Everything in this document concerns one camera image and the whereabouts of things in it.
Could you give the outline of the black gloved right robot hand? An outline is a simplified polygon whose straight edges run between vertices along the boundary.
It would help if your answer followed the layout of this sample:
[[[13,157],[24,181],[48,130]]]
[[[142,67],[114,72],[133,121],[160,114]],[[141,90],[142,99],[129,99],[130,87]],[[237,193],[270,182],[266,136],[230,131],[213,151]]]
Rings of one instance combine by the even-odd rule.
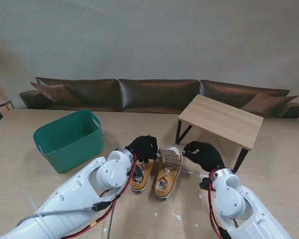
[[[192,141],[183,149],[183,155],[198,164],[206,172],[224,168],[224,162],[218,150],[207,142]]]

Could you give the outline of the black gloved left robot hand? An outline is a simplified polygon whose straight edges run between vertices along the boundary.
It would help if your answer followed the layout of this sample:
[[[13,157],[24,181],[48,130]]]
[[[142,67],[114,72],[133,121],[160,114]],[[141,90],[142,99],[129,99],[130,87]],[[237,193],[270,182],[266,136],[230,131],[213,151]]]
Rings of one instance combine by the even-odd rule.
[[[150,135],[139,136],[125,149],[134,154],[139,162],[148,163],[150,159],[155,160],[157,158],[158,144],[156,137]]]

